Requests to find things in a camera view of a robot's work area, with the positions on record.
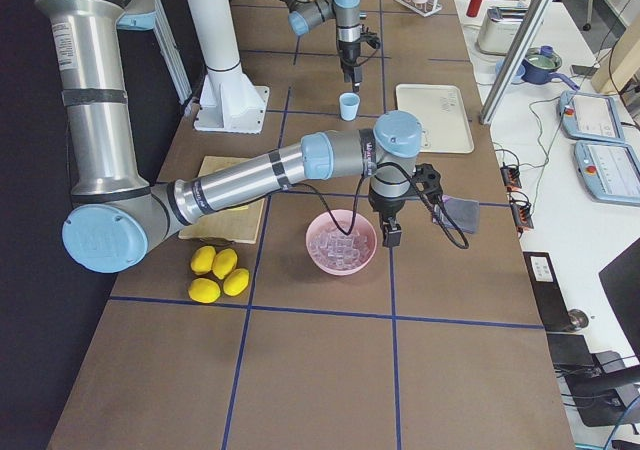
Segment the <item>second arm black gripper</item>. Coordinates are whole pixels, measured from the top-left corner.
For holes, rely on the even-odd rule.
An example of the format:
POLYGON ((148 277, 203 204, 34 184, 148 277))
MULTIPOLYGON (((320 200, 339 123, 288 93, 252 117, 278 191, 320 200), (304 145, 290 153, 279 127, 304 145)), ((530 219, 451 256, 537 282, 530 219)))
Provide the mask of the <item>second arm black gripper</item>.
POLYGON ((361 43, 338 42, 337 53, 344 75, 344 82, 352 82, 352 91, 354 93, 358 93, 360 91, 360 86, 362 83, 362 69, 359 67, 358 63, 358 58, 361 55, 361 43))

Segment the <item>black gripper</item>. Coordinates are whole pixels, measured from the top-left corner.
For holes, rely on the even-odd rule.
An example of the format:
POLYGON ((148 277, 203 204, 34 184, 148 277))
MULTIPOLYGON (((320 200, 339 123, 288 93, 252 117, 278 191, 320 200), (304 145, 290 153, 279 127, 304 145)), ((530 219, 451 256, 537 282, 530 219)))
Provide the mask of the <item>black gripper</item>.
POLYGON ((402 197, 386 197, 379 194, 368 196, 372 210, 378 214, 379 224, 383 233, 383 246, 393 248, 399 246, 402 228, 398 223, 397 214, 402 210, 405 199, 402 197))

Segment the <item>second grey robot arm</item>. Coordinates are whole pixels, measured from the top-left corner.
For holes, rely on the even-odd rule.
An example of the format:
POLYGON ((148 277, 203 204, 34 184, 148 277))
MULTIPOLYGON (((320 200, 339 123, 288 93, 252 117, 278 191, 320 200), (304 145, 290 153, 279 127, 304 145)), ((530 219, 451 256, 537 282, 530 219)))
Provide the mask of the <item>second grey robot arm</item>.
POLYGON ((360 57, 362 26, 360 0, 282 0, 289 9, 289 24, 297 36, 330 20, 335 21, 336 46, 346 82, 358 86, 362 81, 357 59, 360 57))

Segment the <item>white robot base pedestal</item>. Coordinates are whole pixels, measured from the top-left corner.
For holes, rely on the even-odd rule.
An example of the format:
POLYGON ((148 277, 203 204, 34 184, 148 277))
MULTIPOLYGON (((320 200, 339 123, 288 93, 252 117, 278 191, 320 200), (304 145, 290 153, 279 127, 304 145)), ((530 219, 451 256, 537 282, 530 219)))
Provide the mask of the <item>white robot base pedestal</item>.
POLYGON ((270 90, 243 72, 229 0, 187 0, 207 75, 195 129, 258 134, 270 90))

